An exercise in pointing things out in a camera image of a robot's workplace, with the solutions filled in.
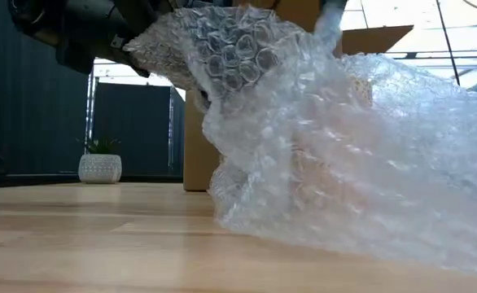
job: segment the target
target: potted plant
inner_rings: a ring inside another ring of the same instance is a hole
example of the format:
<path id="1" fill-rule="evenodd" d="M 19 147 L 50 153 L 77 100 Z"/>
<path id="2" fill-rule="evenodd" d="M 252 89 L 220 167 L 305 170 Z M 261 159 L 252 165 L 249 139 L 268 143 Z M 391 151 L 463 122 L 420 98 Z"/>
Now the potted plant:
<path id="1" fill-rule="evenodd" d="M 87 151 L 79 162 L 79 179 L 84 183 L 114 184 L 121 179 L 123 170 L 121 158 L 114 155 L 114 147 L 120 141 L 116 139 L 93 140 L 83 142 Z"/>

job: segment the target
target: plastic wrap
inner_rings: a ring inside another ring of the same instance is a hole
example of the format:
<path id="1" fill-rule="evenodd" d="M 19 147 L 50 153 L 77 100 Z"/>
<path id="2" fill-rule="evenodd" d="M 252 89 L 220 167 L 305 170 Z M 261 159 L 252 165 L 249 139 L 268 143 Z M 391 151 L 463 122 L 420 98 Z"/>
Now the plastic wrap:
<path id="1" fill-rule="evenodd" d="M 178 10 L 126 49 L 208 92 L 225 228 L 477 273 L 477 94 L 382 55 L 335 59 L 340 18 L 327 7 L 310 34 L 253 7 Z"/>

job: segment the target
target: wooden table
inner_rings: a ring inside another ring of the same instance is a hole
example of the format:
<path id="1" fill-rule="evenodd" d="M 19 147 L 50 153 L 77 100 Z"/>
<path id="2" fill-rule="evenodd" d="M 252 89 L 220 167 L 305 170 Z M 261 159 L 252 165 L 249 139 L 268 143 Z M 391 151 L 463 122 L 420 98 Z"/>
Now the wooden table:
<path id="1" fill-rule="evenodd" d="M 230 234 L 180 185 L 0 189 L 0 293 L 477 293 L 477 278 Z"/>

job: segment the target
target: white planter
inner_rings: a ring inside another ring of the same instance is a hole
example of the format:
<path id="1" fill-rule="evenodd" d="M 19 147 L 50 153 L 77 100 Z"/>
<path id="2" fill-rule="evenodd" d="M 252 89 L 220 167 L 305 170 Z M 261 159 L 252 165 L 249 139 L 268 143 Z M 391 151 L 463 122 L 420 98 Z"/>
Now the white planter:
<path id="1" fill-rule="evenodd" d="M 113 184 L 123 171 L 118 155 L 83 155 L 79 162 L 79 179 L 84 183 Z"/>

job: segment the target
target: wooden tabletop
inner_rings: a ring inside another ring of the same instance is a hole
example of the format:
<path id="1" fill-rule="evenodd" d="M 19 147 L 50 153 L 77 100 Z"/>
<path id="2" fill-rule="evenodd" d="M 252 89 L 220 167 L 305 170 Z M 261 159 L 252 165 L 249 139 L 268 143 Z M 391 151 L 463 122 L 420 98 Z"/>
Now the wooden tabletop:
<path id="1" fill-rule="evenodd" d="M 477 293 L 477 278 L 230 234 L 181 185 L 0 189 L 0 293 Z"/>

